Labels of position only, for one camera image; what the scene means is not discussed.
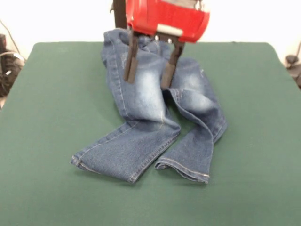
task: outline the jeans leg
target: jeans leg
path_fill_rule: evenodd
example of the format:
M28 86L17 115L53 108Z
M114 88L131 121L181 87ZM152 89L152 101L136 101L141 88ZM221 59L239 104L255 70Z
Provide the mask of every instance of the jeans leg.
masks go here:
M180 126L168 112L160 89L166 60L156 53L159 45L141 39L134 83L123 79L128 51L127 33L105 34L102 59L107 83L125 123L76 153L71 163L82 170L134 183L146 168L176 139Z
M180 113L196 126L155 168L172 167L184 178L208 183L214 143L227 127L221 107L204 71L190 59L179 60L169 92Z

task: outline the black object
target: black object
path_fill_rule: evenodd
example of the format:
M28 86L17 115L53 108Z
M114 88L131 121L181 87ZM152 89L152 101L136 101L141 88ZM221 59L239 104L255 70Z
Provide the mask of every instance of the black object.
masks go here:
M114 10L115 27L127 28L126 0L113 0L110 12Z
M178 59L180 58L183 52L185 42L178 41L177 36L159 33L159 32L154 35L154 38L155 39L157 38L160 41L174 44L174 51L170 56L169 62L165 66L165 70L163 72L162 80L161 80L161 88L166 89L170 86L172 82L175 68L177 66Z
M136 58L138 51L138 39L140 33L131 31L129 36L129 46L127 53L127 64L124 72L124 80L128 83L133 83L135 80L135 73L138 65L138 60Z
M6 38L4 34L0 34L0 54L4 52L6 52ZM0 62L1 62L0 73L5 73L7 71L5 57L1 57Z
M290 69L295 63L299 61L299 58L294 55L288 55L286 56L286 61L289 64L288 69Z

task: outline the jeans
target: jeans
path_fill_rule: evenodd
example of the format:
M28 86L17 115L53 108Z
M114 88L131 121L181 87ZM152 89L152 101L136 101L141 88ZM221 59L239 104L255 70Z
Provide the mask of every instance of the jeans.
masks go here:
M134 183L155 160L155 169L172 167L182 177L208 183L214 143L227 128L217 97L204 71L189 58L178 61L169 89L160 88L170 57L168 44L141 36L134 83L124 81L129 33L114 29L104 34L102 61L107 85L125 123L76 153L71 164L94 173ZM173 149L180 126L164 101L172 96L179 112L195 127Z

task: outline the jeans hem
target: jeans hem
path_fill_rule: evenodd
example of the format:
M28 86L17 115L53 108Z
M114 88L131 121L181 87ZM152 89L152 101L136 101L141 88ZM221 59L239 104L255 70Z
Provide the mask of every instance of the jeans hem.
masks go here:
M174 170L176 170L182 177L195 181L195 182L203 182L205 184L208 184L209 181L209 175L201 172L196 172L188 169L187 167L183 166L179 162L161 157L158 162L155 165L156 170L163 170L166 167L172 167Z
M146 168L150 164L154 162L154 160L163 153L170 145L173 144L173 142L177 139L180 133L177 133L173 138L165 142L163 145L159 147L158 150L151 153L148 158L139 166L138 170L129 178L128 182L134 183L139 178L139 176L145 171Z

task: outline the seam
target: seam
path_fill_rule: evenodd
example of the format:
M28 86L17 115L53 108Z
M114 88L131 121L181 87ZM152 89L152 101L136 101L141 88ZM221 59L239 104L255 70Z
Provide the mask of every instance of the seam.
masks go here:
M186 167L183 166L182 164L180 164L180 163L178 163L177 161L174 161L174 160L172 160L172 159L165 158L165 157L161 157L160 159L174 162L174 163L178 164L179 166L183 167L184 169L186 169L186 170L187 170L188 172L190 172L190 173L198 174L198 175L201 175L201 176L204 176L204 177L209 178L209 175L208 175L208 174L204 174L204 173L199 173L199 172L196 172L196 171L192 171L192 170L186 168Z
M100 145L104 145L104 144L106 144L106 143L108 143L108 142L110 142L110 141L112 141L112 140L115 140L116 138L120 137L121 135L126 134L128 131L130 131L132 128L134 128L136 125L138 125L138 123L139 123L139 121L138 121L136 124L134 124L133 126L131 126L130 128L128 128L127 130L125 130L124 132L122 132L122 133L120 133L119 135L113 137L112 139L107 140L107 141L105 141L104 143L100 143L100 144L97 144L97 145L95 145L95 146L89 148L89 149L86 150L86 152L79 158L78 161L81 162L82 158L83 158L89 151L91 151L92 149L94 149L94 148L96 148L96 147L98 147L98 146L100 146Z
M125 105L125 103L124 103L124 98L123 98L123 93L122 93L122 87L121 87L121 81L120 81L120 77L119 77L119 70L118 70L118 66L117 66L117 60L116 60L116 49L115 49L115 46L114 46L114 43L113 43L113 41L111 40L111 37L110 37L110 35L109 34L107 34L107 36L108 36L108 38L109 38L109 40L110 40L110 42L111 42L111 44L112 44L112 47L113 47L113 51L114 51L114 62L115 62L115 65L116 65L116 70L117 70L117 77L118 77L118 85L119 85L119 90L120 90L120 94L121 94L121 101L122 101L122 104L123 104L123 108L124 108L124 111L125 111L125 113L126 113L126 116L129 118L129 119L131 119L131 120L133 120L132 118L130 118L129 116L128 116L128 114L127 114L127 109L126 109L126 105Z
M186 70L186 69L190 69L190 68L197 67L197 66L199 66L199 64L195 62L194 64L191 64L189 66L177 67L177 70L181 71L181 70Z
M156 49L157 49L157 54L160 55L160 45L157 41L155 41Z
M220 134L221 130L224 128L224 126L226 125L226 121L224 120L222 126L219 128L219 130L216 132L215 136L213 137L213 140L215 140L215 138Z
M91 172L94 172L94 173L97 173L97 174L100 174L100 175L101 175L101 173L98 173L98 172L96 172L96 171L90 169L88 166L86 166L86 165L83 164L82 162L79 162L78 165L81 165L81 166L82 166L83 168L85 168L87 171L91 171Z
M161 145L156 151L152 152L138 167L138 170L134 172L130 177L129 177L129 182L135 182L139 175L153 162L156 158L157 155L159 155L162 151L166 150L179 136L179 132L170 140L165 142L163 145Z

